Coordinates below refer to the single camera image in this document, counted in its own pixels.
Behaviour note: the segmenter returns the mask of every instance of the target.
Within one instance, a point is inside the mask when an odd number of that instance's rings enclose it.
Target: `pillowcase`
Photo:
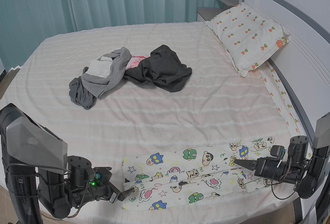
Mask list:
[[[236,71],[246,77],[289,41],[281,25],[244,2],[206,22],[223,43]]]

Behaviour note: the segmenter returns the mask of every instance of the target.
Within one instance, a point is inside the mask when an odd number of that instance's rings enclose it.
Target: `black garment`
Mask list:
[[[184,87],[191,73],[192,69],[182,64],[174,51],[161,45],[137,67],[128,69],[124,77],[135,84],[153,82],[169,92],[177,92]]]
[[[88,67],[85,67],[82,73],[85,73],[87,70]],[[74,104],[82,106],[85,110],[89,110],[93,106],[95,97],[84,88],[81,76],[72,79],[69,83],[69,89],[69,96]]]

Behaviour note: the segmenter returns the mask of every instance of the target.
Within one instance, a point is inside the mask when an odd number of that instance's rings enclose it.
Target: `gray sweater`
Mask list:
[[[105,91],[114,88],[125,74],[125,68],[130,59],[131,53],[126,47],[106,53],[102,57],[111,57],[113,63],[110,65],[110,73],[107,77],[102,78],[84,73],[81,75],[83,86],[95,97],[99,98]]]

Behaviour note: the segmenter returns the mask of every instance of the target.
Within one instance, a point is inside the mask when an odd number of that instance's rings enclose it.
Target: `bed sheet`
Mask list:
[[[169,93],[122,80],[97,99],[90,110],[70,101],[69,82],[81,75],[91,60],[122,46],[131,54],[144,54],[162,44],[193,69],[183,90]],[[93,166],[111,166],[111,181],[121,190],[123,157],[133,153],[175,151],[270,136],[276,144],[287,146],[290,139],[287,122],[260,72],[250,71],[246,78],[238,75],[221,42],[204,22],[106,27],[48,38],[16,75],[0,107],[10,102],[67,142],[68,155],[83,156]],[[0,184],[5,186],[2,170]],[[292,185],[281,184],[274,190],[284,197],[291,193]],[[162,212],[126,211],[119,201],[94,201],[85,205],[74,221],[239,223],[271,212],[294,198],[280,201],[270,188],[263,188]]]

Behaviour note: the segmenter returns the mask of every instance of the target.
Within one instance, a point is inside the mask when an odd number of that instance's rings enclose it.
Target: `wooden floor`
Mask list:
[[[7,75],[4,77],[2,82],[0,82],[0,99],[2,98],[3,94],[5,93],[7,87],[10,85],[10,82],[18,73],[19,68],[15,70],[9,71]],[[14,211],[14,207],[9,197],[9,193],[6,189],[0,186],[0,224],[7,224],[9,222],[15,224],[17,222],[17,217]],[[46,224],[72,224],[72,222],[67,221],[56,221],[50,220],[43,217],[43,220]],[[287,223],[294,223],[294,211],[293,211],[293,204],[290,203],[289,205],[278,209],[274,212],[258,216],[252,219],[249,219],[242,224],[287,224]]]

